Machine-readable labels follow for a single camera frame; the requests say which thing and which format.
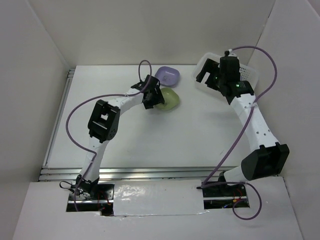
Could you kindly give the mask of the green panda plate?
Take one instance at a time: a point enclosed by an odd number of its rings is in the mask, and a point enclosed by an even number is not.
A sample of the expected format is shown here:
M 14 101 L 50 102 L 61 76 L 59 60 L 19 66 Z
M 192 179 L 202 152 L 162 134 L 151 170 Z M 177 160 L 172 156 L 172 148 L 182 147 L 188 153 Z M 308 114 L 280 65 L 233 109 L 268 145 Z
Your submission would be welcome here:
M 169 87 L 161 89 L 164 103 L 159 103 L 155 107 L 162 111 L 170 111 L 180 104 L 180 97 L 178 94 Z

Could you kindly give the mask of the purple panda plate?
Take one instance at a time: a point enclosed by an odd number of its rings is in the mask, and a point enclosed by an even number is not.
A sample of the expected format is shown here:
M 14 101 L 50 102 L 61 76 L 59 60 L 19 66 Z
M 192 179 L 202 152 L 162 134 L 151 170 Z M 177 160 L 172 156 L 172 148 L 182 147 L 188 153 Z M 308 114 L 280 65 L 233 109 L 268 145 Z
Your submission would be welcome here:
M 154 75 L 160 82 L 160 85 L 165 87 L 174 87 L 180 80 L 180 72 L 169 66 L 161 66 Z

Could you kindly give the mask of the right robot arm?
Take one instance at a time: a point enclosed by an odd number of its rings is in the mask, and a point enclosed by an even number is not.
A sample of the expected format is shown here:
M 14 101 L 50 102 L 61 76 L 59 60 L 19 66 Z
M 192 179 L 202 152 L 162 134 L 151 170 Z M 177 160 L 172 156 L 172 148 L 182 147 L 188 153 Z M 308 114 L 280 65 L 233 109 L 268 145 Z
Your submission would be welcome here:
M 192 74 L 198 84 L 225 97 L 248 139 L 250 154 L 239 166 L 219 175 L 217 189 L 223 196 L 229 196 L 239 183 L 279 175 L 290 153 L 288 145 L 273 135 L 255 101 L 254 89 L 243 76 L 251 72 L 236 55 L 206 53 Z

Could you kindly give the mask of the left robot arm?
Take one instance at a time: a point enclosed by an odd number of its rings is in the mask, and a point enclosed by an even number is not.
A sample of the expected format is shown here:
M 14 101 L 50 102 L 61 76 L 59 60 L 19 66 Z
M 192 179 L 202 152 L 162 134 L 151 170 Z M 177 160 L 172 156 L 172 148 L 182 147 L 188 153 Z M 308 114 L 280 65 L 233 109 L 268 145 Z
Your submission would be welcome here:
M 89 145 L 82 147 L 87 154 L 76 178 L 75 189 L 88 200 L 94 199 L 99 193 L 101 162 L 108 143 L 118 132 L 121 115 L 140 104 L 148 110 L 165 102 L 160 81 L 149 74 L 145 81 L 132 85 L 125 94 L 115 94 L 114 97 L 108 101 L 100 97 L 87 124 Z

